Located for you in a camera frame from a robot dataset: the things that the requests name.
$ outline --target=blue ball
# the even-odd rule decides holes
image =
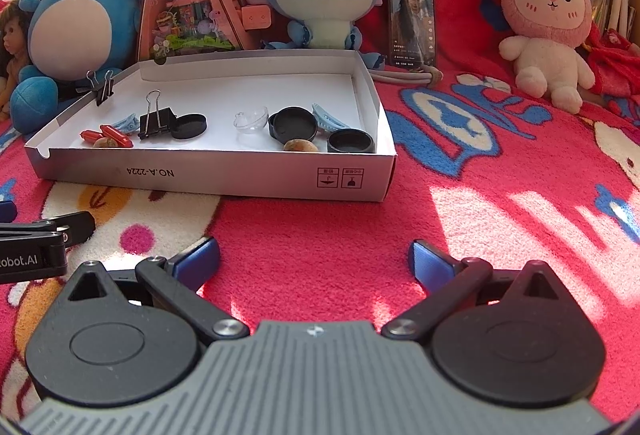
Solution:
[[[32,134],[57,115],[58,86],[51,78],[29,78],[15,88],[10,105],[14,128]]]

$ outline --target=screw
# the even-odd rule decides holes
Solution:
[[[389,323],[387,328],[394,336],[410,336],[411,334],[415,334],[418,330],[415,321],[405,318],[399,318],[392,321]]]
[[[220,320],[213,325],[213,332],[223,338],[237,336],[243,329],[244,324],[233,318]]]

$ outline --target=pink dot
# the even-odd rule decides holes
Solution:
[[[151,229],[142,224],[133,224],[127,227],[120,235],[120,246],[131,255],[145,255],[156,243]]]

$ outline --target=gray ribbed panel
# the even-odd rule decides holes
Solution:
[[[250,338],[213,343],[152,401],[93,411],[45,401],[22,422],[33,435],[594,435],[608,425],[587,401],[516,411],[473,399],[419,345],[367,322],[263,322]]]

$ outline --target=light blue hair clip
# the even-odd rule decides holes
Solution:
[[[113,128],[115,128],[122,134],[130,136],[140,129],[140,120],[135,114],[131,114],[130,116],[124,118],[122,121],[119,121],[111,126],[113,126]]]
[[[345,125],[343,122],[334,118],[329,112],[324,110],[320,105],[314,103],[311,105],[314,111],[314,117],[318,122],[319,128],[322,128],[324,131],[332,133],[337,130],[343,130],[344,128],[351,128],[349,125]]]

